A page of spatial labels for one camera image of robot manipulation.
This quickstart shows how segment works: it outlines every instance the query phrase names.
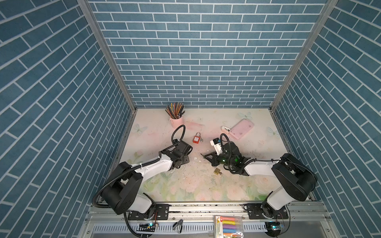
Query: padlock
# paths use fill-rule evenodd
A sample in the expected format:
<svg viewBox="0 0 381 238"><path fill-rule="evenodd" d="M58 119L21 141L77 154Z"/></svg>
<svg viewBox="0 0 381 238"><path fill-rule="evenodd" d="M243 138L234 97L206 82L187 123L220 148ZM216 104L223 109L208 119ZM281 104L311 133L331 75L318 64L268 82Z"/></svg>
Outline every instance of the padlock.
<svg viewBox="0 0 381 238"><path fill-rule="evenodd" d="M201 138L201 133L197 132L193 138L193 143L198 144L200 142L200 138Z"/></svg>

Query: pencil holder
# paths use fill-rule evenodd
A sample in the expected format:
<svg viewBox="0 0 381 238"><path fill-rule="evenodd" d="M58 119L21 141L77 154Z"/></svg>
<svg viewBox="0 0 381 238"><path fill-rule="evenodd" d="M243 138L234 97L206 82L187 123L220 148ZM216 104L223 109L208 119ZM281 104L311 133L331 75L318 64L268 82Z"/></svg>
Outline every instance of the pencil holder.
<svg viewBox="0 0 381 238"><path fill-rule="evenodd" d="M169 120L171 121L171 125L173 128L177 128L184 124L184 116L181 116L179 119L169 118Z"/></svg>

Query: floral pattern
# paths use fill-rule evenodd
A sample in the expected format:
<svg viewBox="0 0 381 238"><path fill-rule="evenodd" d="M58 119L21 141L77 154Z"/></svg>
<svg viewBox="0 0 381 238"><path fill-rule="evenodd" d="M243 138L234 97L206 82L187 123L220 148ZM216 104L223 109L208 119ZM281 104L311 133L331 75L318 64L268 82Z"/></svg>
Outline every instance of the floral pattern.
<svg viewBox="0 0 381 238"><path fill-rule="evenodd" d="M249 109L245 114L239 109L186 111L183 140L193 147L189 155L190 162L146 180L140 192L147 193L155 201L243 201L264 200L280 186L273 176L231 174L222 165L218 168L223 175L216 175L213 173L215 168L200 155L214 150L209 141L221 134L222 125L232 128L241 118L247 118L256 125L242 139L234 141L244 156L272 159L286 153L282 140L277 136L279 133L272 130L275 125L268 110ZM171 144L173 130L164 110L139 109L121 161L136 164L158 156L158 151ZM192 143L196 132L202 133L204 142Z"/></svg>

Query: brick wallpaper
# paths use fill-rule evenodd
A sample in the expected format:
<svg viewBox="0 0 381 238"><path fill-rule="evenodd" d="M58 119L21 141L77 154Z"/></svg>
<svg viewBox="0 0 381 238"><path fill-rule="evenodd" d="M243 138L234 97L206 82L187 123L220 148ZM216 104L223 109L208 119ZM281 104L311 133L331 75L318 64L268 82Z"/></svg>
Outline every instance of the brick wallpaper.
<svg viewBox="0 0 381 238"><path fill-rule="evenodd" d="M381 237L381 1L339 0L276 115L342 237Z"/></svg>
<svg viewBox="0 0 381 238"><path fill-rule="evenodd" d="M0 1L0 237L72 237L130 109L76 0Z"/></svg>
<svg viewBox="0 0 381 238"><path fill-rule="evenodd" d="M325 2L90 1L138 107L269 107Z"/></svg>

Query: floral tabletop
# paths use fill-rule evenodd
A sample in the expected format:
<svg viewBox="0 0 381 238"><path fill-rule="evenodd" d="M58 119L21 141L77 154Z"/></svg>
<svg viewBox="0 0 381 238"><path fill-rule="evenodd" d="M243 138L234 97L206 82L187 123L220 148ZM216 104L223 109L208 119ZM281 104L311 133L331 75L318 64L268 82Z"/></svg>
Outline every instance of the floral tabletop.
<svg viewBox="0 0 381 238"><path fill-rule="evenodd" d="M220 136L221 126L232 128L246 118L254 123L254 128L238 141L229 138L241 154L267 160L282 156L287 151L267 109L185 110L183 140L193 147L190 162L148 179L140 192L155 201L243 201L264 200L280 187L275 177L231 174L222 165L218 168L223 174L216 175L215 168L200 155L214 151L210 141ZM136 164L157 157L161 149L171 145L173 131L164 109L139 109L120 162ZM199 144L192 142L197 132L203 139Z"/></svg>

